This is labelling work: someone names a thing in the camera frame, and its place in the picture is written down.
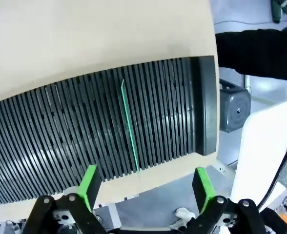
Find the screw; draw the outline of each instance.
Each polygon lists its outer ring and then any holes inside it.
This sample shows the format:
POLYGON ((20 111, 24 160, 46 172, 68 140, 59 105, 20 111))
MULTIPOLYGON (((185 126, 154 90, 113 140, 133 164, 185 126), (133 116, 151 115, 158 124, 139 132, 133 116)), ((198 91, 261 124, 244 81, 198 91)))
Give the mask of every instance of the screw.
POLYGON ((245 207, 248 207, 248 206, 249 206, 249 202, 248 202, 248 201, 245 201, 245 200, 242 202, 242 204, 243 204, 245 207))
POLYGON ((220 203, 220 204, 223 204, 224 203, 224 199, 219 197, 219 198, 217 198, 217 202, 220 203))
POLYGON ((74 201, 74 200, 75 200, 75 197, 74 197, 74 196, 70 196, 70 197, 69 197, 69 200, 70 200, 70 201, 74 201))

